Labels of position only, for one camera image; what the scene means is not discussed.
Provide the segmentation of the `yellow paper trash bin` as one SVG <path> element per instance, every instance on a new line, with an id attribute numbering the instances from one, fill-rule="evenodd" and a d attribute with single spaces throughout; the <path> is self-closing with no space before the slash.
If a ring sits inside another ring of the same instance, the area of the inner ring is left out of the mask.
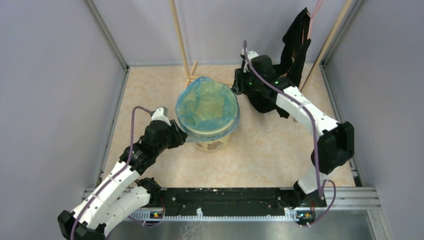
<path id="1" fill-rule="evenodd" d="M 232 132 L 237 128 L 236 124 L 234 128 L 229 131 L 228 128 L 222 128 L 220 130 L 210 131 L 210 132 L 199 132 L 199 131 L 191 131 L 183 130 L 188 134 L 187 142 L 194 143 L 195 146 L 204 151 L 204 152 L 215 152 L 224 147 L 232 134 Z"/>

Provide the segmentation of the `blue plastic trash bag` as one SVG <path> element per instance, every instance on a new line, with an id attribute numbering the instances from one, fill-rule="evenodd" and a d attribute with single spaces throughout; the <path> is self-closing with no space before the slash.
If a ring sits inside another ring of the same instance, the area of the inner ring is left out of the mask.
<path id="1" fill-rule="evenodd" d="M 199 77 L 178 96 L 175 112 L 187 131 L 212 132 L 238 124 L 240 106 L 227 85 L 209 77 Z"/>

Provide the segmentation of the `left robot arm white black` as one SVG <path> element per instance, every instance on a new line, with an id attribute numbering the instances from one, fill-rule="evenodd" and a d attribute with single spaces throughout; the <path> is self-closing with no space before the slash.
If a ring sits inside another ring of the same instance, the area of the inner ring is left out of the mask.
<path id="1" fill-rule="evenodd" d="M 59 214 L 62 236 L 67 240 L 104 240 L 135 210 L 156 206 L 161 187 L 153 178 L 139 178 L 161 153 L 182 146 L 187 137 L 175 120 L 151 121 L 99 186 L 73 210 Z"/>

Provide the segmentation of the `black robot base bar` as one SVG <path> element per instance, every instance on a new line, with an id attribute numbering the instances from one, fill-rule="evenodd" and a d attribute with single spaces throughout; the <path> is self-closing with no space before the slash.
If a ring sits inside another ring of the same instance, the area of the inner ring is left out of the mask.
<path id="1" fill-rule="evenodd" d="M 317 191 L 304 194 L 292 187 L 173 187 L 161 189 L 142 209 L 163 210 L 166 217 L 265 217 L 326 205 Z"/>

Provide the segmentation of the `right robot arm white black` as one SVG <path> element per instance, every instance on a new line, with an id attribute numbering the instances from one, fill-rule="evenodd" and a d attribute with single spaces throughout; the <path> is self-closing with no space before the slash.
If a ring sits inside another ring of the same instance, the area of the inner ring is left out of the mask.
<path id="1" fill-rule="evenodd" d="M 246 95 L 259 113 L 276 110 L 280 117 L 292 116 L 313 137 L 312 166 L 296 182 L 293 200 L 307 206 L 317 191 L 323 196 L 323 186 L 329 175 L 350 160 L 355 152 L 354 126 L 329 117 L 312 104 L 293 81 L 277 74 L 277 66 L 267 55 L 255 51 L 240 55 L 241 67 L 235 70 L 232 91 Z"/>

